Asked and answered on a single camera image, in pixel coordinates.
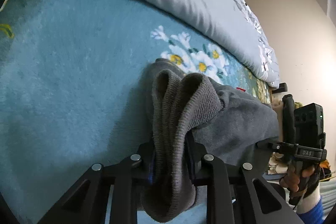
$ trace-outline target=wall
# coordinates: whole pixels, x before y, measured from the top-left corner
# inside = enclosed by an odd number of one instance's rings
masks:
[[[316,0],[246,0],[275,49],[281,82],[303,104],[324,109],[328,160],[335,168],[336,28]]]

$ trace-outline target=hand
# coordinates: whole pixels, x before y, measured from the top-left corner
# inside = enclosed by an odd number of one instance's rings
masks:
[[[315,171],[314,165],[302,171],[302,177],[306,178],[311,176]],[[280,186],[283,188],[289,188],[296,193],[299,190],[300,178],[295,174],[295,167],[290,165],[288,167],[287,175],[280,180]]]

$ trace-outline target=bed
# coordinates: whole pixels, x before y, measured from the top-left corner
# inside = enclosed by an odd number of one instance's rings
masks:
[[[115,164],[150,138],[143,75],[157,58],[270,102],[229,51],[144,0],[7,0],[0,47],[0,191],[20,223],[92,162]],[[199,205],[171,223],[205,216]],[[138,222],[155,223],[141,211]]]

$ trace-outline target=folded clothes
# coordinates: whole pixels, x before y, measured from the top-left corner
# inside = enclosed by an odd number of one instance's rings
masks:
[[[233,165],[244,159],[248,146],[278,136],[277,114],[268,105],[203,74],[183,76],[175,65],[160,59],[151,65],[147,78],[156,171],[142,203],[159,222],[173,219],[204,198],[205,192],[191,184],[184,162],[189,130],[208,153]]]

